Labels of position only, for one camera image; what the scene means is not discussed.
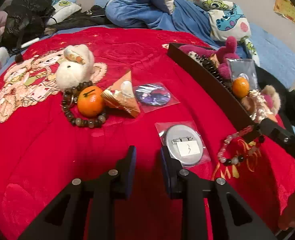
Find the yellow poster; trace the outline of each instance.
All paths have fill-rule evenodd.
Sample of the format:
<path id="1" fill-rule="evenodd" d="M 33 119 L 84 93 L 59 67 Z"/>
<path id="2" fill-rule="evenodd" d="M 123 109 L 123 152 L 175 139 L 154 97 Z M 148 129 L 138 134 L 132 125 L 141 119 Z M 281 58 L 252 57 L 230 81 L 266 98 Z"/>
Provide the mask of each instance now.
<path id="1" fill-rule="evenodd" d="M 275 0 L 274 11 L 295 23 L 295 7 L 290 0 Z"/>

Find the red cloth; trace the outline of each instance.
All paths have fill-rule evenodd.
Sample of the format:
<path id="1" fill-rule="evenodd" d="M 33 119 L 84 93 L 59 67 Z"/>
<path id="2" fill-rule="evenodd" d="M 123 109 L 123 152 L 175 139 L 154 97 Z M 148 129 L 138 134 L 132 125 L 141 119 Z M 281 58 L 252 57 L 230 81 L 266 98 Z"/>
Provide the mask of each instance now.
<path id="1" fill-rule="evenodd" d="M 205 179 L 211 179 L 222 141 L 235 128 L 202 87 L 166 55 L 163 44 L 169 42 L 205 45 L 188 33 L 90 28 L 56 35 L 28 49 L 24 59 L 35 52 L 42 55 L 86 44 L 96 62 L 108 65 L 100 87 L 110 86 L 131 69 L 134 86 L 162 82 L 180 104 L 141 113 L 136 119 L 114 111 L 101 129 L 93 130 L 70 125 L 60 107 L 61 93 L 17 109 L 0 123 L 0 229 L 9 240 L 16 239 L 72 179 L 93 179 L 108 171 L 129 145 L 137 147 L 137 165 L 130 200 L 116 202 L 116 238 L 180 239 L 181 201 L 171 201 L 165 193 L 161 141 L 154 123 L 194 120 L 212 161 L 191 170 Z M 0 88 L 3 85 L 2 75 Z M 275 229 L 295 190 L 295 160 L 269 139 L 261 153 L 255 172 L 242 164 L 240 177 L 227 181 Z"/>

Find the orange fruit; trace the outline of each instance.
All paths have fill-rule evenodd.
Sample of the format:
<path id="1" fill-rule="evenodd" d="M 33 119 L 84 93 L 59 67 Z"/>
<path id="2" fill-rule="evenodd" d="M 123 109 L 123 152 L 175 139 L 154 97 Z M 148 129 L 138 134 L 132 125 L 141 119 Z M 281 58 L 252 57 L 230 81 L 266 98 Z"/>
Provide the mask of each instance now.
<path id="1" fill-rule="evenodd" d="M 105 103 L 101 96 L 102 92 L 99 87 L 91 86 L 80 93 L 77 107 L 82 115 L 91 118 L 103 111 Z"/>
<path id="2" fill-rule="evenodd" d="M 244 98 L 249 93 L 249 82 L 246 78 L 238 77 L 232 85 L 233 94 L 237 98 Z"/>

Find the black fabric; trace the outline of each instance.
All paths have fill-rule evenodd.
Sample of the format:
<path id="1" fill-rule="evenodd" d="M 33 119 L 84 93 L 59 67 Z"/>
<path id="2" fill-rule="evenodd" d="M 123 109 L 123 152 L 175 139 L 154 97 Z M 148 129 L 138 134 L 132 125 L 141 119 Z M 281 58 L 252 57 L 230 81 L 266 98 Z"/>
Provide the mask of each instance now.
<path id="1" fill-rule="evenodd" d="M 63 22 L 53 24 L 48 27 L 60 31 L 71 28 L 82 28 L 104 24 L 111 24 L 111 22 L 105 17 L 105 9 L 98 5 L 94 5 L 86 12 L 76 12 Z"/>
<path id="2" fill-rule="evenodd" d="M 0 47 L 9 51 L 17 46 L 17 40 L 24 31 L 22 43 L 42 36 L 44 22 L 55 11 L 53 0 L 13 0 L 4 11 L 8 13 L 5 31 L 0 39 Z"/>
<path id="3" fill-rule="evenodd" d="M 256 66 L 256 75 L 258 85 L 261 89 L 266 85 L 271 85 L 280 95 L 281 108 L 279 110 L 279 115 L 286 130 L 294 134 L 292 125 L 295 124 L 295 104 L 293 103 L 295 102 L 295 95 L 289 92 L 289 90 L 275 76 L 263 68 Z"/>

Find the clear plastic bag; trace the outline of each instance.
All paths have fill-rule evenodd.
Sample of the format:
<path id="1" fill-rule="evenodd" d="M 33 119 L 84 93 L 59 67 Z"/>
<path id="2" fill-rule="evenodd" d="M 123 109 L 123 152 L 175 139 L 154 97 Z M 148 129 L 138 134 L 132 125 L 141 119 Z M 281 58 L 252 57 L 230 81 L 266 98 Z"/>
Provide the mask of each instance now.
<path id="1" fill-rule="evenodd" d="M 155 123 L 161 142 L 172 158 L 184 167 L 193 167 L 211 160 L 209 152 L 193 121 Z"/>
<path id="2" fill-rule="evenodd" d="M 238 77 L 249 81 L 249 89 L 258 89 L 254 60 L 252 59 L 227 59 L 227 64 L 232 72 L 232 82 Z"/>
<path id="3" fill-rule="evenodd" d="M 179 103 L 161 82 L 136 86 L 133 88 L 133 91 L 145 113 Z"/>

